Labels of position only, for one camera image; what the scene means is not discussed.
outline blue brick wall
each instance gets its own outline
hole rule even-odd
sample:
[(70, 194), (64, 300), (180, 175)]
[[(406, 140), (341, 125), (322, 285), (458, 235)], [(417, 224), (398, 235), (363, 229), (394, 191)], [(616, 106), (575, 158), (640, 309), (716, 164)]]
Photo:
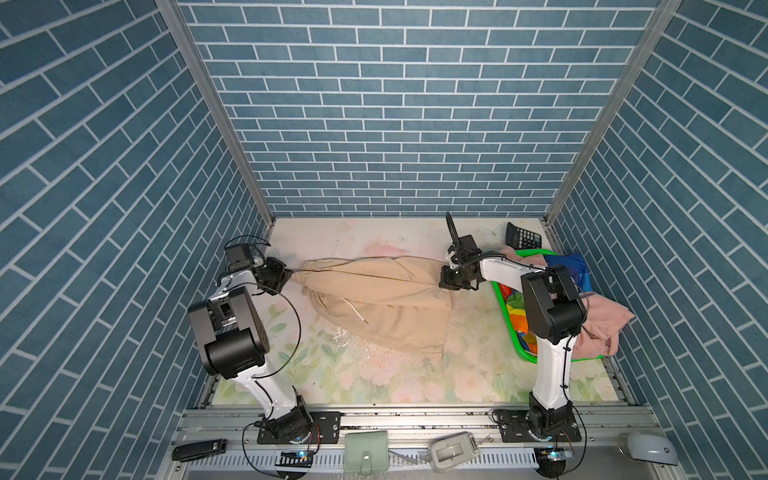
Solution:
[(540, 217), (657, 0), (181, 3), (277, 215)]
[(262, 221), (152, 0), (0, 2), (0, 159), (0, 478), (154, 475)]
[(765, 478), (767, 5), (683, 1), (555, 224), (689, 478)]

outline pile of clothes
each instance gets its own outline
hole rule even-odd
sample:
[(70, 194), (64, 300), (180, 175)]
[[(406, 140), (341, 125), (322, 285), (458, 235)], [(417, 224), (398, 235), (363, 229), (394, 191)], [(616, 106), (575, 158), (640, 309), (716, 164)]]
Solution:
[[(513, 249), (504, 248), (501, 253), (512, 261), (533, 266), (562, 265), (574, 282), (585, 292), (582, 297), (588, 304), (587, 319), (581, 326), (581, 333), (574, 346), (574, 359), (593, 359), (600, 355), (615, 355), (619, 348), (619, 332), (624, 328), (634, 314), (620, 303), (609, 300), (592, 291), (589, 279), (589, 268), (580, 253), (571, 255), (534, 255), (522, 258)], [(536, 336), (528, 331), (528, 320), (525, 316), (525, 301), (522, 292), (506, 285), (499, 284), (502, 291), (512, 328), (518, 336), (520, 345), (532, 354), (536, 354), (538, 346)]]

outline gray electronic device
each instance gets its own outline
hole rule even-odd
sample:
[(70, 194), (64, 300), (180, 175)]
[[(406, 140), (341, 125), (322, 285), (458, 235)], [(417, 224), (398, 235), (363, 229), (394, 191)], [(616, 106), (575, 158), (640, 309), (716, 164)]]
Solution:
[(444, 472), (480, 455), (472, 433), (459, 433), (429, 446), (429, 463), (435, 472)]
[(618, 436), (619, 450), (635, 462), (677, 465), (677, 450), (672, 442), (661, 435), (622, 433)]

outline beige pants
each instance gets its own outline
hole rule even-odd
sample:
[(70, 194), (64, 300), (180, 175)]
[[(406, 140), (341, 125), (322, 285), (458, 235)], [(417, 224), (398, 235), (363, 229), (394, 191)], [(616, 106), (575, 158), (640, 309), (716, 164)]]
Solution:
[(438, 287), (444, 263), (418, 257), (324, 259), (293, 274), (317, 312), (377, 345), (442, 353), (451, 293)]

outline metal corner post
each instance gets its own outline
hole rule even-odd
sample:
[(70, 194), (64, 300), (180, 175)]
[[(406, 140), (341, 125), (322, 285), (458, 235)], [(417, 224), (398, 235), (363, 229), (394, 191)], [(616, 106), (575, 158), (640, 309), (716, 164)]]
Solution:
[(216, 126), (219, 128), (224, 143), (227, 144), (227, 148), (232, 154), (237, 170), (243, 177), (259, 212), (264, 217), (266, 228), (271, 228), (275, 217), (272, 215), (270, 205), (267, 203), (256, 177), (253, 175), (253, 169), (248, 162), (243, 145), (240, 143), (240, 139), (237, 138), (230, 117), (224, 109), (223, 103), (221, 103), (221, 98), (219, 98), (214, 82), (211, 80), (203, 58), (200, 56), (200, 51), (197, 50), (195, 41), (192, 38), (192, 32), (189, 26), (187, 26), (186, 20), (184, 20), (184, 14), (181, 11), (178, 0), (155, 0), (155, 2), (160, 9), (163, 20), (168, 25), (170, 35), (176, 41), (176, 46), (179, 48), (181, 56), (184, 57), (184, 61), (190, 69), (195, 85), (200, 90), (200, 94), (203, 96), (203, 100), (208, 106)]
[(553, 224), (554, 220), (558, 217), (565, 201), (576, 187), (581, 174), (589, 165), (592, 159), (592, 155), (597, 150), (598, 145), (603, 140), (608, 128), (616, 118), (616, 115), (624, 103), (624, 99), (632, 89), (632, 85), (640, 76), (640, 73), (645, 66), (645, 62), (648, 61), (650, 54), (653, 53), (656, 44), (661, 39), (661, 35), (664, 30), (667, 29), (674, 13), (680, 6), (682, 0), (660, 0), (659, 5), (654, 10), (654, 13), (648, 19), (643, 36), (637, 43), (637, 46), (632, 50), (627, 64), (624, 66), (624, 70), (621, 71), (621, 75), (616, 80), (611, 94), (608, 96), (608, 100), (605, 106), (601, 110), (597, 119), (594, 121), (592, 129), (584, 139), (584, 143), (581, 145), (581, 149), (576, 154), (574, 163), (571, 165), (570, 170), (563, 178), (563, 183), (560, 189), (555, 194), (552, 203), (547, 208), (547, 213), (544, 215), (544, 220), (547, 224)]

